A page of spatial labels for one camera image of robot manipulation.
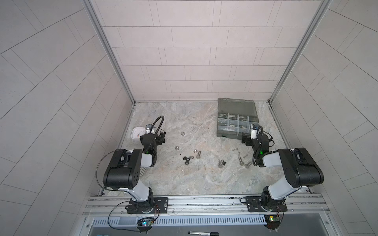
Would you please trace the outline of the green plastic organizer box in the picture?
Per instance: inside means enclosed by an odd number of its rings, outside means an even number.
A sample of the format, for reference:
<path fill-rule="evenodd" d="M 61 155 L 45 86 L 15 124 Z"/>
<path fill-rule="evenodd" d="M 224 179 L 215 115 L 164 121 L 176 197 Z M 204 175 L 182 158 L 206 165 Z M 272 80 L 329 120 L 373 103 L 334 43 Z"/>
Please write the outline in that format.
<path fill-rule="evenodd" d="M 218 99 L 217 137 L 242 139 L 259 127 L 256 103 L 253 100 Z"/>

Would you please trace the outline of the thick silver hex bolt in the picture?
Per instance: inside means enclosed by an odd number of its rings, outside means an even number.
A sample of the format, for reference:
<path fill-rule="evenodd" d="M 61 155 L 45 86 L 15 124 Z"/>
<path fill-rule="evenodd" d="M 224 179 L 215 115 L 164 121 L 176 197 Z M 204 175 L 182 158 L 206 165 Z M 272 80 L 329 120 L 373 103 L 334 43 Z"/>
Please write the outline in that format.
<path fill-rule="evenodd" d="M 249 162 L 249 163 L 247 163 L 247 164 L 245 164 L 245 168 L 249 168 L 251 165 L 253 165 L 253 162 L 251 161 L 251 162 Z"/>

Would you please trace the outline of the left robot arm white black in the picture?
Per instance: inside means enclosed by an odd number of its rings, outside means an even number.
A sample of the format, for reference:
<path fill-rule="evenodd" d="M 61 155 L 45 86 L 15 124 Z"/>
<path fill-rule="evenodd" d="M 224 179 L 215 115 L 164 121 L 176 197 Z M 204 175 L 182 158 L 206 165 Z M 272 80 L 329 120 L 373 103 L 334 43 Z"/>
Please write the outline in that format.
<path fill-rule="evenodd" d="M 132 198 L 131 211 L 151 212 L 154 207 L 152 189 L 140 180 L 142 167 L 153 167 L 157 162 L 157 147 L 165 142 L 165 132 L 161 130 L 164 116 L 159 116 L 152 128 L 160 122 L 156 130 L 150 129 L 139 139 L 141 149 L 117 149 L 110 152 L 112 157 L 103 176 L 103 184 L 99 186 L 108 191 L 126 192 Z"/>

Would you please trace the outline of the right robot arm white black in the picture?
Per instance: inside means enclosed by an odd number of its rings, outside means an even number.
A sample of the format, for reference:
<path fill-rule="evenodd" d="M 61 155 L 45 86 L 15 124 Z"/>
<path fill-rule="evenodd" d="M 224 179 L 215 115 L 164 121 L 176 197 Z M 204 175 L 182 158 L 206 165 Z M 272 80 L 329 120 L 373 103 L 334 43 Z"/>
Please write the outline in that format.
<path fill-rule="evenodd" d="M 282 167 L 284 176 L 276 183 L 264 187 L 258 200 L 246 198 L 245 203 L 260 206 L 264 211 L 285 211 L 284 200 L 302 187 L 312 187 L 324 182 L 324 174 L 309 152 L 304 148 L 282 148 L 270 151 L 273 137 L 263 127 L 242 133 L 241 142 L 253 148 L 252 164 L 261 168 Z"/>

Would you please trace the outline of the black nut cluster left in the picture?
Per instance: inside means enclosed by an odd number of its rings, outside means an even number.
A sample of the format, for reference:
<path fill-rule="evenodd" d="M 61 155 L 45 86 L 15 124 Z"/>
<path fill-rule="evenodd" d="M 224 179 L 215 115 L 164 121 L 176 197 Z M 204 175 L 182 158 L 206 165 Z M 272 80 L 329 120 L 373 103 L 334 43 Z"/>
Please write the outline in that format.
<path fill-rule="evenodd" d="M 185 165 L 189 165 L 191 159 L 189 157 L 184 156 L 183 160 L 185 161 Z"/>

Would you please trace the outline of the white vent grille strip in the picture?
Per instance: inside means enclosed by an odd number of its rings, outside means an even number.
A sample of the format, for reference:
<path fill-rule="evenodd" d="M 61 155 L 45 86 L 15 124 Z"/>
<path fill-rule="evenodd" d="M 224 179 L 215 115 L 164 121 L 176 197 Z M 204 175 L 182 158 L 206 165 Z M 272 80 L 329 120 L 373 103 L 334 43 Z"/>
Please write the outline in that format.
<path fill-rule="evenodd" d="M 94 226 L 133 227 L 141 217 L 96 217 Z M 160 216 L 153 226 L 266 225 L 263 215 L 188 215 Z"/>

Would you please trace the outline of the left controller board green LED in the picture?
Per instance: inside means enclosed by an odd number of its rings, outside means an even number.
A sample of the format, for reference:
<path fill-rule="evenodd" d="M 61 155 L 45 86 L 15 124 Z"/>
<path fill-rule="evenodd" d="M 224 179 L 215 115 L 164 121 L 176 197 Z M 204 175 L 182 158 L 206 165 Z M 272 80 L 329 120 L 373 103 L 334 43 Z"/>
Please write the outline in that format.
<path fill-rule="evenodd" d="M 152 229 L 155 219 L 153 217 L 144 217 L 137 221 L 136 227 L 140 233 L 148 232 Z"/>

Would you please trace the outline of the right controller board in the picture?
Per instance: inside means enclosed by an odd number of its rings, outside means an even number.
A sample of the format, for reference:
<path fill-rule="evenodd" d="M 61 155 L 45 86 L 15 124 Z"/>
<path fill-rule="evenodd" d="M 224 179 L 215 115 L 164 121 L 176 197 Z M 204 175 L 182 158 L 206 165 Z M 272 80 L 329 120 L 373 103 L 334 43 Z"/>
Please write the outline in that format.
<path fill-rule="evenodd" d="M 269 230 L 276 230 L 281 224 L 281 219 L 277 215 L 264 215 L 266 221 L 265 227 Z"/>

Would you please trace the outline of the black marker pen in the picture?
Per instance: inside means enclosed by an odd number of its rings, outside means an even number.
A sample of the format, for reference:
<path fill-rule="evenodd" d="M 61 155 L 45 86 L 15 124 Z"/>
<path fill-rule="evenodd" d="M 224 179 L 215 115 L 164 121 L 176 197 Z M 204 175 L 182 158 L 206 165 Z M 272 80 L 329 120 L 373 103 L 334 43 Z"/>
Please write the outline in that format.
<path fill-rule="evenodd" d="M 189 231 L 189 235 L 196 235 L 196 236 L 219 236 L 218 232 L 194 232 L 194 231 Z"/>

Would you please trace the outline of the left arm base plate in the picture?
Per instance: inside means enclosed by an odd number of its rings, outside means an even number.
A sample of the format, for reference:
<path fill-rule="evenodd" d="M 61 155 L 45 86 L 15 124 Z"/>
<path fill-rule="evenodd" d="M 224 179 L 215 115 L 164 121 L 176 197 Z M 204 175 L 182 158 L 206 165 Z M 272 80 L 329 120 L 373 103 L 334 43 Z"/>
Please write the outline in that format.
<path fill-rule="evenodd" d="M 130 199 L 129 204 L 125 207 L 127 214 L 152 214 L 167 213 L 168 198 L 153 197 L 146 201 L 138 202 Z"/>

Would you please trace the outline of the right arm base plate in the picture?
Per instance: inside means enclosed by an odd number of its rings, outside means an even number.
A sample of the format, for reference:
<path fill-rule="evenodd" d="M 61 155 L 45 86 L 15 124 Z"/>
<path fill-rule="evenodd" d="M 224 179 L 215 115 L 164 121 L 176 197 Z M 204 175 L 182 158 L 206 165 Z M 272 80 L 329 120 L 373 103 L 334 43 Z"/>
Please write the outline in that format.
<path fill-rule="evenodd" d="M 240 201 L 248 208 L 248 212 L 286 212 L 287 206 L 284 200 L 273 200 L 270 197 L 247 196 Z"/>

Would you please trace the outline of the aluminium mounting rail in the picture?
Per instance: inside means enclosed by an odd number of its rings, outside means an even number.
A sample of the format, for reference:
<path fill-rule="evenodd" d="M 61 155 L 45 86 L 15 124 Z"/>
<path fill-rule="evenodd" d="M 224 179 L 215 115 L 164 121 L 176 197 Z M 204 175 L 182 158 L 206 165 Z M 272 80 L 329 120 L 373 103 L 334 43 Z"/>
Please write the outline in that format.
<path fill-rule="evenodd" d="M 267 214 L 267 212 L 248 212 L 248 208 L 240 201 L 248 195 L 177 195 L 167 196 L 167 213 L 152 213 L 154 216 L 181 215 L 237 215 L 237 214 Z M 125 207 L 129 197 L 91 197 L 82 216 L 123 216 L 127 215 Z M 295 193 L 285 199 L 286 212 L 271 212 L 272 214 L 330 213 L 321 194 Z"/>

